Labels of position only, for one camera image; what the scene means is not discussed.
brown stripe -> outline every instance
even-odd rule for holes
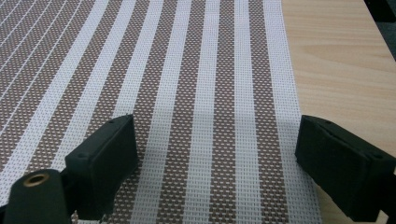
[[[61,10],[62,3],[59,6],[53,8],[53,10],[49,11],[49,15],[43,17],[43,20],[47,20],[46,24],[43,24],[43,34],[44,30],[47,29],[45,25],[50,25],[50,23],[55,20],[55,16],[59,10]],[[71,7],[75,7],[77,3],[71,4]],[[73,11],[66,10],[66,7],[62,9],[60,15],[56,19],[56,22],[53,23],[49,31],[46,33],[45,37],[41,41],[41,43],[37,46],[34,51],[32,51],[32,55],[30,60],[26,62],[25,65],[19,66],[18,64],[10,64],[8,68],[11,67],[11,70],[16,70],[14,76],[17,78],[14,80],[13,84],[8,89],[7,93],[4,95],[4,98],[0,102],[0,128],[3,129],[4,125],[7,123],[7,119],[9,119],[14,111],[15,107],[17,106],[19,100],[22,98],[24,93],[27,91],[30,83],[34,81],[34,77],[38,72],[41,64],[46,59],[47,55],[50,53],[52,46],[55,44],[58,36],[62,33],[64,27],[70,20],[70,17],[73,15]],[[30,42],[32,47],[38,44],[39,39],[36,42]],[[8,69],[2,71],[1,75],[4,75]]]
[[[40,104],[40,100],[44,95],[46,89],[50,85],[52,79],[56,75],[59,67],[61,66],[64,57],[73,45],[73,41],[78,35],[84,21],[90,14],[93,2],[83,1],[82,6],[78,10],[77,14],[73,18],[70,25],[67,27],[64,35],[56,48],[51,53],[49,59],[43,64],[40,76],[37,77],[32,88],[29,90],[24,100],[21,102],[18,110],[14,117],[6,127],[3,134],[0,136],[0,171],[3,170],[4,165],[7,163],[8,157],[11,155],[12,150],[15,148],[17,143],[20,141],[21,136],[26,129],[27,125],[37,106]],[[72,12],[75,11],[73,7],[68,8]]]
[[[6,21],[2,24],[2,32],[0,32],[0,41],[3,42],[3,40],[6,39],[6,36],[9,34],[9,32],[14,29],[14,27],[20,22],[22,19],[23,15],[27,13],[29,10],[30,6],[33,4],[34,0],[26,0],[26,1],[21,1],[21,3],[18,5],[17,8],[15,8],[14,12],[7,18]]]
[[[288,207],[277,138],[262,1],[249,1],[253,91],[259,150],[262,222],[287,223]]]
[[[163,174],[157,216],[157,222],[160,223],[181,223],[183,220],[204,18],[205,1],[192,1]]]
[[[134,209],[134,198],[149,137],[149,127],[154,109],[157,91],[160,86],[163,63],[165,61],[169,38],[172,33],[177,1],[164,1],[160,21],[151,45],[145,73],[140,83],[134,106],[134,128],[136,131],[139,167],[121,186],[116,196],[115,212],[108,223],[128,222]]]
[[[14,7],[18,7],[18,2],[22,0],[4,0],[0,7],[0,22],[3,22],[8,14],[12,11]]]
[[[137,1],[134,5],[134,12],[132,13],[132,17],[121,40],[116,58],[113,64],[111,64],[105,86],[102,89],[93,112],[86,137],[94,133],[108,119],[111,119],[113,115],[122,82],[134,53],[134,47],[139,38],[148,8],[149,1]]]
[[[221,1],[216,71],[211,222],[235,222],[235,127],[233,68],[233,1]]]
[[[121,3],[122,1],[110,1],[106,7],[105,14],[79,61],[78,67],[69,81],[61,101],[57,105],[46,131],[41,137],[40,143],[35,150],[35,155],[31,159],[26,172],[50,167],[56,150],[62,142],[67,125],[78,105],[79,97],[84,91],[92,69],[113,26],[113,22],[117,18]]]
[[[37,1],[37,3],[35,3],[32,9],[28,12],[28,15],[18,25],[17,29],[2,44],[0,51],[0,64],[2,64],[3,69],[5,69],[5,67],[3,67],[4,64],[7,65],[15,64],[15,66],[18,68],[21,66],[21,64],[23,64],[24,59],[27,57],[27,55],[30,53],[30,51],[33,48],[33,45],[31,43],[35,43],[37,39],[42,36],[42,32],[48,26],[46,20],[42,20],[42,18],[47,13],[49,13],[49,9],[51,9],[51,7],[48,7],[45,12],[44,9],[46,8],[46,6],[51,4],[53,3],[49,3],[49,1]],[[7,33],[8,35],[11,32],[12,28],[10,30],[7,30],[5,33]],[[1,76],[2,77],[7,76],[12,78],[14,77],[16,71],[18,70],[2,71]],[[0,86],[0,88],[2,88],[0,89],[0,91],[3,92],[3,83]]]

wood grain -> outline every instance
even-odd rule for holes
[[[396,62],[363,0],[283,0],[303,114],[396,157]],[[320,188],[323,223],[353,223]],[[384,214],[376,223],[386,223]]]

light wood tabletop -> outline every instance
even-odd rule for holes
[[[396,62],[363,0],[283,0],[303,114],[396,157]],[[353,223],[318,188],[323,223]],[[381,214],[377,223],[386,223]]]

table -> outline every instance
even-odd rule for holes
[[[396,156],[396,63],[361,0],[283,1],[300,107]],[[320,188],[323,223],[352,223]],[[385,223],[382,214],[377,223]]]

woven mat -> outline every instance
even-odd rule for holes
[[[280,0],[5,0],[0,17],[1,204],[133,113],[141,162],[108,223],[321,222]]]

